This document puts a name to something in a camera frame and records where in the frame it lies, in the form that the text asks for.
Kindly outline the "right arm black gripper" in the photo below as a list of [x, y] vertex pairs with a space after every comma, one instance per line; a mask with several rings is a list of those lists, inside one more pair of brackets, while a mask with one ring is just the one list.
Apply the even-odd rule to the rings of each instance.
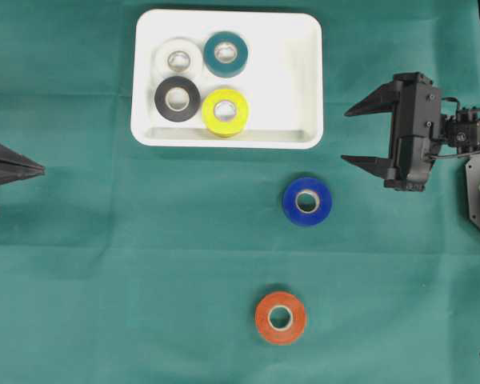
[[419, 72], [400, 73], [349, 108], [345, 117], [390, 113], [389, 158], [342, 155], [349, 164], [384, 180], [385, 188], [394, 188], [398, 178], [398, 140], [420, 136], [436, 141], [440, 131], [441, 92], [433, 81]]

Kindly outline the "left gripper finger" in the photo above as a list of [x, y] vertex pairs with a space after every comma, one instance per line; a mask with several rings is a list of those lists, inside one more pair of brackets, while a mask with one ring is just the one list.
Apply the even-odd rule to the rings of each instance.
[[44, 170], [45, 167], [29, 159], [28, 157], [19, 154], [9, 147], [0, 143], [0, 163], [9, 164], [13, 166], [22, 166], [26, 168]]
[[0, 163], [0, 185], [35, 178], [45, 174], [45, 169]]

